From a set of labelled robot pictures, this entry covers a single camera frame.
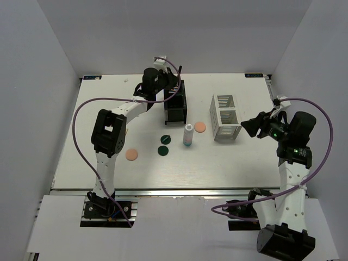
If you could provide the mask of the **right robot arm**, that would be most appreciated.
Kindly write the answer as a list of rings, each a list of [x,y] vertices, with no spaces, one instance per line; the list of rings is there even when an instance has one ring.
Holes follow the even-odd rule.
[[[309,136],[316,118],[306,112],[295,113],[290,123],[285,114],[272,117],[261,112],[243,121],[241,126],[250,137],[269,136],[278,142],[276,154],[281,178],[281,195],[270,199],[270,194],[259,191],[245,203],[246,212],[257,217],[260,231],[257,251],[278,260],[304,260],[314,249],[316,240],[308,235],[305,222],[306,186],[312,166]]]

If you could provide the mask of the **white lotion bottle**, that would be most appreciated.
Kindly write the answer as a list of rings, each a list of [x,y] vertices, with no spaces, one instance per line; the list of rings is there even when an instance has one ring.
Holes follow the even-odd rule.
[[[192,144],[194,134],[194,127],[192,124],[187,124],[184,127],[183,133],[183,144],[186,146],[190,146]]]

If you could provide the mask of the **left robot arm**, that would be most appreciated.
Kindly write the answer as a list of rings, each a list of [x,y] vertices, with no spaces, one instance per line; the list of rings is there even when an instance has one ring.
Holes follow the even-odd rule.
[[[110,198],[114,198],[115,163],[125,145],[127,124],[152,108],[157,93],[164,89],[171,90],[179,82],[169,68],[167,71],[146,68],[142,82],[135,87],[134,102],[125,102],[113,110],[102,109],[98,112],[91,136],[96,153],[97,177],[88,199],[102,216],[109,217],[115,210],[115,203]]]

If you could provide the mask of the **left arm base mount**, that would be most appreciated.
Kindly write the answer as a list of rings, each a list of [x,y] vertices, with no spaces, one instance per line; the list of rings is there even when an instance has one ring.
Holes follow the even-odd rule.
[[[83,205],[80,227],[131,228],[136,217],[135,202],[118,201],[118,204],[89,191]]]

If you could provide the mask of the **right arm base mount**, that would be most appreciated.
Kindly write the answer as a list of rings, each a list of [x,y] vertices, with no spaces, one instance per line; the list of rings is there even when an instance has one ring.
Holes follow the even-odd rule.
[[[254,200],[256,196],[271,196],[269,190],[254,188],[250,190],[247,200]],[[245,204],[236,207],[223,207],[222,211],[229,215],[234,215],[241,218],[256,219],[257,213],[252,204]],[[228,221],[228,229],[230,231],[259,231],[260,225],[258,222],[243,221],[239,219],[232,219]]]

